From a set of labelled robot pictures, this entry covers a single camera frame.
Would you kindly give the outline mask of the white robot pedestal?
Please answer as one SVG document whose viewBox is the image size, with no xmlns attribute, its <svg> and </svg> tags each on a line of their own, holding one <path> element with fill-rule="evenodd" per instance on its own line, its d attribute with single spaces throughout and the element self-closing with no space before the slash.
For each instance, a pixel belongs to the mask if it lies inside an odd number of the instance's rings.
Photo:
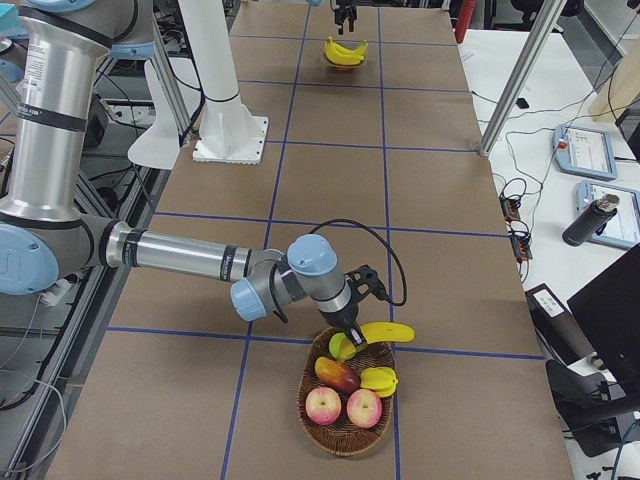
<svg viewBox="0 0 640 480">
<path fill-rule="evenodd" d="M 242 103 L 227 23 L 220 1 L 180 1 L 196 82 L 202 88 L 195 115 L 200 119 L 193 158 L 198 162 L 260 163 L 269 120 Z M 153 124 L 132 144 L 129 160 L 139 166 L 171 170 L 188 143 L 191 117 L 160 34 L 145 63 L 155 107 Z"/>
</svg>

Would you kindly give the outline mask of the grey square ceramic plate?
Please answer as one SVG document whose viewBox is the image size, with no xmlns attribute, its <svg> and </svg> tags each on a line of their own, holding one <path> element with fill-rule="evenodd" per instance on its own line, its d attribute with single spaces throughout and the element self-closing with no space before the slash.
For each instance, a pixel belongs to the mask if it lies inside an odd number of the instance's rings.
<svg viewBox="0 0 640 480">
<path fill-rule="evenodd" d="M 338 72 L 338 73 L 358 71 L 358 70 L 363 69 L 364 66 L 367 64 L 367 59 L 364 59 L 363 61 L 361 61 L 361 62 L 359 62 L 358 64 L 355 64 L 355 65 L 336 64 L 336 63 L 331 62 L 324 55 L 320 56 L 320 61 L 329 72 Z"/>
</svg>

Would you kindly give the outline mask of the yellow banana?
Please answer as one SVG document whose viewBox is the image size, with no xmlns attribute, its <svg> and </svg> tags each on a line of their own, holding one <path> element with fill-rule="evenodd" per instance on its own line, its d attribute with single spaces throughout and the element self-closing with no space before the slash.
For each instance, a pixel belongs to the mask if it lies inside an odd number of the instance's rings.
<svg viewBox="0 0 640 480">
<path fill-rule="evenodd" d="M 365 57 L 360 60 L 358 57 L 340 57 L 334 56 L 333 53 L 325 46 L 324 55 L 333 63 L 342 64 L 342 65 L 355 65 L 359 62 L 363 61 Z"/>
<path fill-rule="evenodd" d="M 363 40 L 360 42 L 360 44 L 356 48 L 351 49 L 334 41 L 332 37 L 328 37 L 326 41 L 326 47 L 333 53 L 334 56 L 340 56 L 340 57 L 353 56 L 353 57 L 358 57 L 360 60 L 362 60 L 366 55 L 368 42 L 366 40 Z"/>
<path fill-rule="evenodd" d="M 329 42 L 325 43 L 324 55 L 331 63 L 340 66 L 355 66 L 365 60 L 364 55 Z"/>
<path fill-rule="evenodd" d="M 380 321 L 361 324 L 360 331 L 360 344 L 354 345 L 347 338 L 343 340 L 336 356 L 336 359 L 339 362 L 344 362 L 353 358 L 357 353 L 374 343 L 407 343 L 413 341 L 416 336 L 415 330 L 412 327 L 396 322 Z"/>
</svg>

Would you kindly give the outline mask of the left teach pendant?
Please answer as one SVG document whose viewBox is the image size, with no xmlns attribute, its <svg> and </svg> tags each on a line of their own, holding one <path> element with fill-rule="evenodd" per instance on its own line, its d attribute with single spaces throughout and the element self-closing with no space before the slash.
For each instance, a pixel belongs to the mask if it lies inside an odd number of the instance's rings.
<svg viewBox="0 0 640 480">
<path fill-rule="evenodd" d="M 605 131 L 558 125 L 553 133 L 552 151 L 564 173 L 604 181 L 618 177 L 611 138 Z"/>
</svg>

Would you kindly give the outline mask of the green pear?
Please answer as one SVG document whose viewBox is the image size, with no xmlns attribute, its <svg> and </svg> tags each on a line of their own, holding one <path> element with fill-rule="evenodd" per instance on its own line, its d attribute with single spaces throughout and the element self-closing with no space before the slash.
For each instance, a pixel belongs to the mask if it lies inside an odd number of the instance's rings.
<svg viewBox="0 0 640 480">
<path fill-rule="evenodd" d="M 335 333 L 329 340 L 328 350 L 334 359 L 339 358 L 342 342 L 346 339 L 344 333 Z"/>
</svg>

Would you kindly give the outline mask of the right red USB hub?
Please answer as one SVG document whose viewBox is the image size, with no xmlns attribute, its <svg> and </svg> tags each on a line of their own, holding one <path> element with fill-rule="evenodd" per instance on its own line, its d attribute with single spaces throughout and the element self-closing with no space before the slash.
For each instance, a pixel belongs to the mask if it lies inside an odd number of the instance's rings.
<svg viewBox="0 0 640 480">
<path fill-rule="evenodd" d="M 528 262 L 533 258 L 530 249 L 530 238 L 511 234 L 509 236 L 514 258 L 518 263 Z"/>
</svg>

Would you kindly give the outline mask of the yellow starfruit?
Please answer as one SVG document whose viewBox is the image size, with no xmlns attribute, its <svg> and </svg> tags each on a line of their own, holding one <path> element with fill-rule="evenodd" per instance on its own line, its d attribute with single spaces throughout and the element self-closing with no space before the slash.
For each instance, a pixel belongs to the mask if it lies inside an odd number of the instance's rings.
<svg viewBox="0 0 640 480">
<path fill-rule="evenodd" d="M 390 367 L 369 367 L 360 373 L 360 386 L 373 391 L 380 398 L 392 396 L 398 383 L 397 374 Z"/>
</svg>

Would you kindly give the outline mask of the aluminium frame post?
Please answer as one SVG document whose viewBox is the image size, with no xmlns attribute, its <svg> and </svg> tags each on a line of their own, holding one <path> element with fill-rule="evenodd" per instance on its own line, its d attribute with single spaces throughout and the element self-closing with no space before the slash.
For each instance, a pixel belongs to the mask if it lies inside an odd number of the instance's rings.
<svg viewBox="0 0 640 480">
<path fill-rule="evenodd" d="M 488 157 L 566 2 L 546 0 L 537 15 L 478 147 Z"/>
</svg>

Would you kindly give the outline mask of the brown wicker basket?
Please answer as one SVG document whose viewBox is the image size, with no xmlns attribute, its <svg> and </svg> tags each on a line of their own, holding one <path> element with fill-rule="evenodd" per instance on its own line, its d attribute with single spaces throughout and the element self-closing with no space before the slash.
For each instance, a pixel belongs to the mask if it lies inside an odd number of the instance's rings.
<svg viewBox="0 0 640 480">
<path fill-rule="evenodd" d="M 314 388 L 323 386 L 315 374 L 315 362 L 321 356 L 331 358 L 329 342 L 338 332 L 336 328 L 326 328 L 314 338 L 298 385 L 297 409 L 302 429 L 311 441 L 330 454 L 349 457 L 364 454 L 385 436 L 392 419 L 394 394 L 381 399 L 381 418 L 375 426 L 368 429 L 360 428 L 349 420 L 346 413 L 349 395 L 342 392 L 339 392 L 342 411 L 331 425 L 318 425 L 308 417 L 305 411 L 306 397 Z"/>
</svg>

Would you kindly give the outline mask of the brown paper table mat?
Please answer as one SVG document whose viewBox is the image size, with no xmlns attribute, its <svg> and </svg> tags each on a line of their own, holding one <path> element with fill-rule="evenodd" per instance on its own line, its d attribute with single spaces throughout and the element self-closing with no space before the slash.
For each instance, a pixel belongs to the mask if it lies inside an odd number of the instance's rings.
<svg viewBox="0 0 640 480">
<path fill-rule="evenodd" d="M 285 250 L 318 226 L 342 266 L 376 269 L 411 325 L 389 429 L 338 458 L 303 431 L 296 390 L 325 324 L 241 320 L 226 284 L 128 279 L 51 479 L 569 479 L 573 473 L 443 14 L 363 8 L 363 69 L 320 61 L 325 8 L 245 4 L 231 45 L 247 106 L 271 118 L 257 166 L 178 160 L 151 229 Z"/>
</svg>

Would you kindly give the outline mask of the black box with label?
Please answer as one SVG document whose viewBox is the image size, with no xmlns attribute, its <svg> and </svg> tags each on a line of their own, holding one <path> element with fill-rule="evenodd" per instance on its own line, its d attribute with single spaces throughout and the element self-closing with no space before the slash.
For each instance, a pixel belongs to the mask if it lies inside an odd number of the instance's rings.
<svg viewBox="0 0 640 480">
<path fill-rule="evenodd" d="M 594 368 L 605 369 L 573 314 L 546 284 L 527 290 L 525 297 L 537 332 L 564 364 L 587 358 Z"/>
</svg>

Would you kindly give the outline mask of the black water bottle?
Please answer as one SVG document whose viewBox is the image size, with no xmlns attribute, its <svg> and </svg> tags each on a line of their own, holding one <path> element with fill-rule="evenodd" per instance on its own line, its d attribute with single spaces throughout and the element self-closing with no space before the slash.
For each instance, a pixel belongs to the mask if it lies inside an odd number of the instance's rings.
<svg viewBox="0 0 640 480">
<path fill-rule="evenodd" d="M 614 194 L 605 194 L 592 201 L 563 231 L 563 241 L 574 247 L 582 245 L 593 234 L 605 228 L 607 222 L 617 214 L 619 203 L 619 197 Z"/>
</svg>

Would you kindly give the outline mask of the red yellow mango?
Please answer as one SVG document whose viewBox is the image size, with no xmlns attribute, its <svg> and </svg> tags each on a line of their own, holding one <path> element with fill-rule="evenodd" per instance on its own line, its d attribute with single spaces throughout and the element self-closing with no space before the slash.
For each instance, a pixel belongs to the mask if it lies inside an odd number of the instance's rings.
<svg viewBox="0 0 640 480">
<path fill-rule="evenodd" d="M 324 384 L 351 394 L 361 385 L 360 377 L 348 365 L 327 357 L 319 357 L 314 364 L 316 377 Z"/>
</svg>

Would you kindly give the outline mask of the red apple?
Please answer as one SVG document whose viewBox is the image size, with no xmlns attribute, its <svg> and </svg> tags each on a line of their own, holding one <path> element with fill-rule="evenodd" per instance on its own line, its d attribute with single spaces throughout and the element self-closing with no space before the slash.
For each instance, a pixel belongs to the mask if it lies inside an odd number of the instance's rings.
<svg viewBox="0 0 640 480">
<path fill-rule="evenodd" d="M 346 409 L 351 423 L 363 429 L 377 425 L 382 416 L 380 397 L 368 389 L 353 392 L 347 401 Z"/>
<path fill-rule="evenodd" d="M 342 403 L 338 393 L 329 387 L 312 389 L 305 399 L 305 412 L 317 425 L 333 424 L 341 414 Z"/>
</svg>

